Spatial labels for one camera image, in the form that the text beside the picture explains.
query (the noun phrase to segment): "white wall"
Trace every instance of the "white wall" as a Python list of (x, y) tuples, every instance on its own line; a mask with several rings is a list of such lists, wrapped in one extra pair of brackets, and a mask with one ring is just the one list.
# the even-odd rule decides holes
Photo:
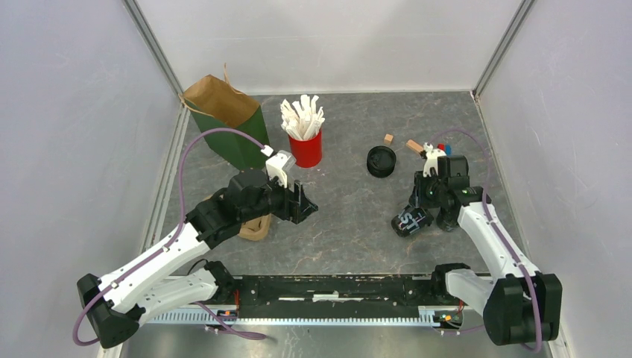
[(471, 90), (520, 0), (138, 0), (184, 88)]
[(138, 252), (177, 100), (121, 1), (3, 1), (0, 58), (0, 357), (93, 357), (75, 284)]
[(537, 1), (482, 94), (533, 261), (574, 357), (632, 351), (632, 2)]

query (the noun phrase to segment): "gray marble tabletop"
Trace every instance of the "gray marble tabletop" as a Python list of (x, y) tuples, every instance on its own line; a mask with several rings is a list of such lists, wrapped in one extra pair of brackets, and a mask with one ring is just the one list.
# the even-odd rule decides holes
[[(257, 96), (261, 103), (271, 146), (289, 151), (281, 129), (279, 104), (298, 95)], [(485, 132), (473, 100), (467, 92), (398, 92), (320, 95), (326, 121), (323, 124), (323, 159), (310, 169), (295, 167), (291, 176), (305, 184), (307, 196), (318, 206), (302, 224), (274, 218), (270, 232), (260, 242), (239, 237), (227, 240), (204, 257), (220, 260), (232, 274), (340, 274), (428, 273), (440, 263), (466, 263), (476, 271), (486, 266), (476, 247), (461, 229), (451, 233), (436, 225), (416, 236), (398, 237), (391, 219), (405, 206), (413, 187), (413, 175), (423, 161), (406, 141), (424, 142), (447, 128), (463, 128), (485, 144)], [(185, 142), (200, 131), (191, 120)], [(393, 134), (396, 152), (394, 173), (383, 179), (371, 176), (367, 153)], [(483, 155), (471, 139), (449, 134), (443, 142), (453, 154), (470, 163), (472, 185), (482, 185)], [(194, 147), (184, 166), (186, 209), (228, 184), (237, 170), (213, 153), (206, 143)], [(496, 169), (490, 196), (505, 228), (518, 242), (506, 193)], [(178, 220), (178, 193), (174, 187), (162, 232)], [(188, 266), (178, 270), (185, 274)]]

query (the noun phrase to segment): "green bag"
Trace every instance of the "green bag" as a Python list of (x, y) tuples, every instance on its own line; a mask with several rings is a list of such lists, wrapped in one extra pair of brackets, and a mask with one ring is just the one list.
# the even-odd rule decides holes
[[(250, 134), (263, 145), (269, 145), (261, 105), (254, 98), (239, 92), (227, 81), (207, 75), (184, 91), (183, 104), (200, 128), (235, 128)], [(211, 150), (239, 170), (262, 169), (267, 159), (250, 140), (233, 133), (216, 133), (204, 138)]]

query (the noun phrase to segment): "wooden block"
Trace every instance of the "wooden block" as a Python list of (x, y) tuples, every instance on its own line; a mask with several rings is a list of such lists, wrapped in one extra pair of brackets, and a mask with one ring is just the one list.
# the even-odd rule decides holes
[(384, 144), (386, 145), (391, 145), (391, 142), (393, 142), (393, 135), (391, 134), (386, 134), (384, 136)]
[(406, 146), (409, 147), (412, 151), (414, 151), (417, 154), (421, 154), (423, 152), (423, 147), (419, 144), (417, 144), (417, 142), (415, 142), (412, 139), (409, 139), (406, 142)]
[(241, 230), (237, 236), (250, 241), (259, 241), (268, 235), (271, 222), (272, 214), (267, 214), (266, 216), (245, 222), (241, 224)]

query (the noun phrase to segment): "black lid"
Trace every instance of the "black lid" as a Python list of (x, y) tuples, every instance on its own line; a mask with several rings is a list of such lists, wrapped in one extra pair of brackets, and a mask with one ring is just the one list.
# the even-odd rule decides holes
[(371, 148), (367, 155), (367, 169), (376, 178), (386, 178), (395, 169), (397, 157), (389, 147), (378, 145)]

